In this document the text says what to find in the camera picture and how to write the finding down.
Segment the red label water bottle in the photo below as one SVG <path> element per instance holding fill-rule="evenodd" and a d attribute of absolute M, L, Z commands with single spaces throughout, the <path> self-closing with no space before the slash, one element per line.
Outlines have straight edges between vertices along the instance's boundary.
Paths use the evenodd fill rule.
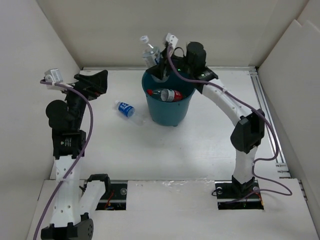
<path fill-rule="evenodd" d="M 184 98 L 179 91 L 167 88 L 147 89 L 146 92 L 149 96 L 161 102 L 178 102 Z"/>

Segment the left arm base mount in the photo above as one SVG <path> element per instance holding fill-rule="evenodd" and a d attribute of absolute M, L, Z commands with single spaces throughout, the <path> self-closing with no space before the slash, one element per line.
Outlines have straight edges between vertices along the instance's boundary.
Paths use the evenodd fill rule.
<path fill-rule="evenodd" d="M 127 208 L 127 181 L 111 181 L 111 188 L 99 200 L 97 211 L 125 211 Z"/>

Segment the blue label water bottle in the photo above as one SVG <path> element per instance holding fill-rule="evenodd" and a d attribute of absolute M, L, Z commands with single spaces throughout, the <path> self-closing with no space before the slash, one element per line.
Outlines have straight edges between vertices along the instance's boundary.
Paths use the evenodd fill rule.
<path fill-rule="evenodd" d="M 118 113 L 127 121 L 137 126 L 143 126 L 145 124 L 145 117 L 140 114 L 132 105 L 123 101 L 116 100 L 114 103 L 114 107 L 118 111 Z"/>

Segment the clear white cap bottle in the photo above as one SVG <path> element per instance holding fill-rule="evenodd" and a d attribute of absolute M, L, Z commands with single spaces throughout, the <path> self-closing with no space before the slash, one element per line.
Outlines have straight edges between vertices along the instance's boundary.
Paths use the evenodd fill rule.
<path fill-rule="evenodd" d="M 142 59 L 144 60 L 146 67 L 149 69 L 158 65 L 161 58 L 160 49 L 150 43 L 147 35 L 141 36 L 140 41 L 144 48 L 142 52 Z"/>

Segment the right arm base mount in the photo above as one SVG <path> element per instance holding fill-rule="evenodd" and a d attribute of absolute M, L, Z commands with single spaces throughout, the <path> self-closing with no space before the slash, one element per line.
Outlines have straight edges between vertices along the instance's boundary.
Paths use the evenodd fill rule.
<path fill-rule="evenodd" d="M 211 195 L 216 197 L 218 210 L 264 210 L 261 194 L 254 192 L 254 187 L 259 187 L 257 180 L 243 193 L 236 192 L 231 180 L 220 180 L 214 184 Z"/>

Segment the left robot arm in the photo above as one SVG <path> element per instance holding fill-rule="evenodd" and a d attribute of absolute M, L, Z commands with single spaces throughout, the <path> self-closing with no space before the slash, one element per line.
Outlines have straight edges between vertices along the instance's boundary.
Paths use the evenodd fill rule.
<path fill-rule="evenodd" d="M 61 91 L 65 99 L 54 100 L 45 109 L 51 128 L 56 187 L 36 226 L 35 240 L 91 240 L 93 215 L 100 199 L 112 191 L 106 173 L 93 174 L 80 186 L 81 158 L 94 126 L 90 101 L 107 92 L 108 71 L 78 73 L 74 79 L 74 83 L 65 83 L 54 68 L 40 81 L 50 90 Z"/>

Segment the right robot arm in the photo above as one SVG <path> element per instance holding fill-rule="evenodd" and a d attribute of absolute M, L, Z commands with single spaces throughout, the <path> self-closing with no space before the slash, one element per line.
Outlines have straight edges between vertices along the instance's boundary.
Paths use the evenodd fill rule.
<path fill-rule="evenodd" d="M 236 152 L 231 191 L 237 197 L 253 192 L 253 166 L 265 136 L 265 113 L 246 105 L 226 89 L 218 75 L 207 67 L 207 53 L 201 43 L 189 42 L 182 57 L 174 54 L 176 44 L 171 40 L 165 41 L 164 46 L 159 64 L 147 69 L 147 73 L 159 79 L 175 74 L 222 110 L 234 126 L 230 136 Z"/>

